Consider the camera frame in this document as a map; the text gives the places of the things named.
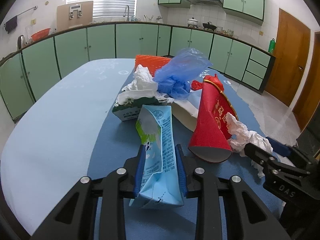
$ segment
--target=plastic bottle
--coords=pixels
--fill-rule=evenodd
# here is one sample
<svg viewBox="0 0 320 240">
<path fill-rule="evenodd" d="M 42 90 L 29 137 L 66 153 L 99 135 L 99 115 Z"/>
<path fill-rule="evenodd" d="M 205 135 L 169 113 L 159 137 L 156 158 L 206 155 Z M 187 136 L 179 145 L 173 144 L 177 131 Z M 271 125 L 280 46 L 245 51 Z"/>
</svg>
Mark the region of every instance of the plastic bottle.
<svg viewBox="0 0 320 240">
<path fill-rule="evenodd" d="M 268 52 L 273 54 L 273 51 L 275 50 L 275 46 L 276 46 L 276 41 L 275 39 L 272 39 L 269 44 Z"/>
</svg>

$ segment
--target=scissors icon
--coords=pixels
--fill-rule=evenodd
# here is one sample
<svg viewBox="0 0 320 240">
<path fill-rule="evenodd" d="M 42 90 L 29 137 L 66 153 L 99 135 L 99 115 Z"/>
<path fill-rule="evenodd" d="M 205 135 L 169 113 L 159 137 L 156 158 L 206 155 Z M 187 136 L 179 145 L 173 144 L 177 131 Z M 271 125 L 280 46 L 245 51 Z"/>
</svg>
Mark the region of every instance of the scissors icon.
<svg viewBox="0 0 320 240">
<path fill-rule="evenodd" d="M 160 197 L 158 197 L 158 201 L 156 201 L 156 203 L 159 203 L 160 201 L 163 201 L 163 199 L 162 198 L 160 198 Z"/>
</svg>

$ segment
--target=table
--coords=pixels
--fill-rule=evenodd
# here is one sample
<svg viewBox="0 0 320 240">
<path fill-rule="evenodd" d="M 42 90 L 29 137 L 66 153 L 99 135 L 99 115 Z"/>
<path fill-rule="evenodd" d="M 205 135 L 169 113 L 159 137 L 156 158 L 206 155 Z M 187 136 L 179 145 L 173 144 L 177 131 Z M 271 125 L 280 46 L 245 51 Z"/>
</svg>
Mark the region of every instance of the table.
<svg viewBox="0 0 320 240">
<path fill-rule="evenodd" d="M 101 59 L 84 64 L 43 95 L 13 130 L 2 154 L 1 182 L 8 205 L 28 233 L 33 234 L 82 176 L 104 177 L 137 154 L 140 138 L 135 120 L 120 122 L 110 111 L 118 92 L 133 80 L 133 67 L 134 59 Z M 217 73 L 210 69 L 205 72 Z M 249 129 L 262 134 L 248 105 L 223 84 L 240 121 L 245 120 Z M 180 143 L 186 155 L 190 155 L 190 137 L 191 131 L 173 118 L 174 143 Z M 217 176 L 241 176 L 279 215 L 281 201 L 262 188 L 264 180 L 257 177 L 248 158 L 233 154 L 220 164 L 196 161 Z M 134 209 L 128 207 L 128 201 L 127 239 L 194 239 L 196 199 L 185 199 L 183 207 L 169 211 Z"/>
</svg>

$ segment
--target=black towel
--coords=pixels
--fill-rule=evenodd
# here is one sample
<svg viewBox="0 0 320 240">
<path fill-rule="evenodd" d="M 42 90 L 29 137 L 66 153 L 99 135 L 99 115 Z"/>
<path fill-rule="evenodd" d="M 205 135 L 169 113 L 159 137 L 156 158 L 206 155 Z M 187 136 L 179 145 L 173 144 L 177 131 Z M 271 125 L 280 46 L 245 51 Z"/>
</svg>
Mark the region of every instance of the black towel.
<svg viewBox="0 0 320 240">
<path fill-rule="evenodd" d="M 12 32 L 17 27 L 17 15 L 5 23 L 7 33 Z"/>
</svg>

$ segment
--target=drawer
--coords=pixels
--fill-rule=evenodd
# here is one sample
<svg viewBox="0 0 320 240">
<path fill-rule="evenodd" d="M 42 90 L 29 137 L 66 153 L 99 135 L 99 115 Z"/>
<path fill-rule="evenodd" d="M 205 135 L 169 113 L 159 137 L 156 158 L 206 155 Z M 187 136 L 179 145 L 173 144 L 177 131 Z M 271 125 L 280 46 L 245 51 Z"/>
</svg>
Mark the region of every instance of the drawer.
<svg viewBox="0 0 320 240">
<path fill-rule="evenodd" d="M 249 59 L 249 63 L 246 70 L 263 79 L 267 71 L 267 68 Z"/>
<path fill-rule="evenodd" d="M 261 52 L 260 50 L 252 48 L 250 59 L 253 59 L 254 61 L 260 63 L 261 65 L 268 67 L 270 56 Z"/>
<path fill-rule="evenodd" d="M 245 72 L 244 73 L 244 76 L 243 76 L 243 79 L 242 79 L 242 82 L 256 88 L 256 89 L 259 89 L 260 88 L 260 85 L 262 83 L 262 79 L 251 74 L 250 72 Z"/>
</svg>

